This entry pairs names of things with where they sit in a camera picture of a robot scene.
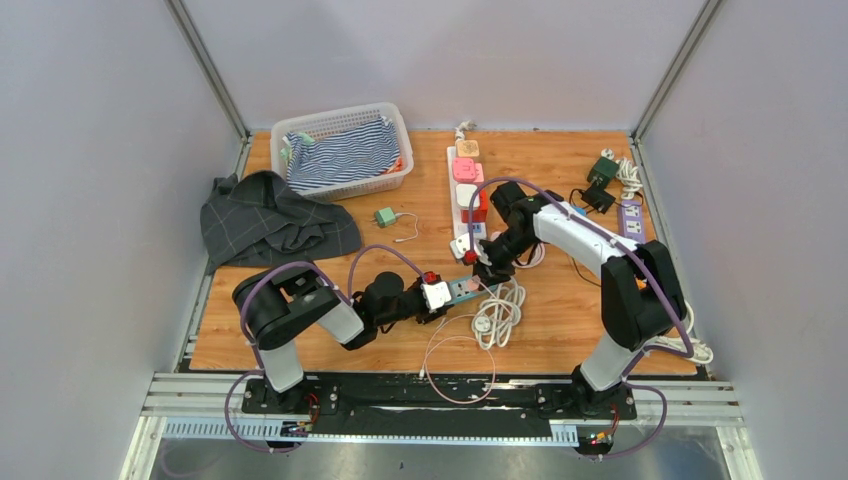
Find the purple power strip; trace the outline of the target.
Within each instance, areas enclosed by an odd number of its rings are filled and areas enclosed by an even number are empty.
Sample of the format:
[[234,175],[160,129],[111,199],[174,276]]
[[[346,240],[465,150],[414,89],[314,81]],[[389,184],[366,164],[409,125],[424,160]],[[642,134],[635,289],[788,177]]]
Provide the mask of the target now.
[[645,243],[646,222],[644,209],[640,202],[622,200],[618,207],[619,234],[637,243]]

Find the teal power strip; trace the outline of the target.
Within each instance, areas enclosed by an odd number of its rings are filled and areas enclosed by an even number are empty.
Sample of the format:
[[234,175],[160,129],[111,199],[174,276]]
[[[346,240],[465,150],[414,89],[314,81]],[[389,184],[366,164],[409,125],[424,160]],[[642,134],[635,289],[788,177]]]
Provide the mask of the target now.
[[463,278],[459,278],[459,279],[456,279],[456,280],[452,280],[448,283],[449,286],[450,286],[452,297],[453,297],[453,299],[452,299],[452,301],[450,302],[449,305],[452,305],[452,306],[458,305],[458,304],[461,304],[463,302],[473,300],[473,299],[475,299],[475,298],[477,298],[481,295],[489,294],[488,288],[485,285],[482,285],[480,282],[479,282],[479,284],[480,284],[480,290],[479,291],[468,292],[466,290],[466,288],[464,287],[463,282],[465,280],[471,278],[471,277],[476,277],[479,281],[479,278],[477,276],[469,276],[469,277],[463,277]]

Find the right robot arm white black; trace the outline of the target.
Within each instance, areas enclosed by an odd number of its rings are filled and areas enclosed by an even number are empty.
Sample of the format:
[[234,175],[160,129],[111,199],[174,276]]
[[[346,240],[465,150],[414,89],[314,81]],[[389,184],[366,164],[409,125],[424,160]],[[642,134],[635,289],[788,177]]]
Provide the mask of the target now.
[[664,244],[616,234],[529,181],[495,177],[490,182],[496,187],[491,202],[507,228],[494,240],[473,240],[462,258],[481,284],[508,280],[514,261],[535,244],[558,248],[600,281],[604,332],[572,373],[577,413],[592,418],[607,409],[610,391],[648,351],[693,357],[684,325],[687,304]]

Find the black power adapter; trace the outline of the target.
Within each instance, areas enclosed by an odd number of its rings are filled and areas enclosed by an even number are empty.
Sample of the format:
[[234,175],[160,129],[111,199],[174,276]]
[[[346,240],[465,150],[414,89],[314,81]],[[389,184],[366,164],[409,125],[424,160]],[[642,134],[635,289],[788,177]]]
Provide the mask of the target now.
[[606,214],[616,203],[615,197],[604,188],[591,186],[581,191],[581,200],[586,204],[588,210]]

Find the dark green plug adapter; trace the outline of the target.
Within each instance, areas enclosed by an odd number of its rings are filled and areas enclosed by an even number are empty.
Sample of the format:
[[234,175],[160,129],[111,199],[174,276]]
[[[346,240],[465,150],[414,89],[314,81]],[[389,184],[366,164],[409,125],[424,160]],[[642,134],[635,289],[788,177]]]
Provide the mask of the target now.
[[600,156],[591,167],[587,182],[590,186],[606,189],[610,182],[616,177],[619,165],[614,159]]

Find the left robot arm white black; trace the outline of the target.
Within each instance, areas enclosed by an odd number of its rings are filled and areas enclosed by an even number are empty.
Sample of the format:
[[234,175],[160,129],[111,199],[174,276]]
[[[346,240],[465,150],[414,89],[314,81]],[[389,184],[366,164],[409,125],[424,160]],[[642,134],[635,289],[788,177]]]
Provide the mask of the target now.
[[407,287],[383,272],[364,290],[344,297],[311,262],[292,262],[242,281],[232,292],[240,325],[268,388],[268,400],[283,413],[306,400],[304,369],[295,339],[318,325],[347,350],[359,349],[400,321],[430,323],[453,300],[449,283],[426,272]]

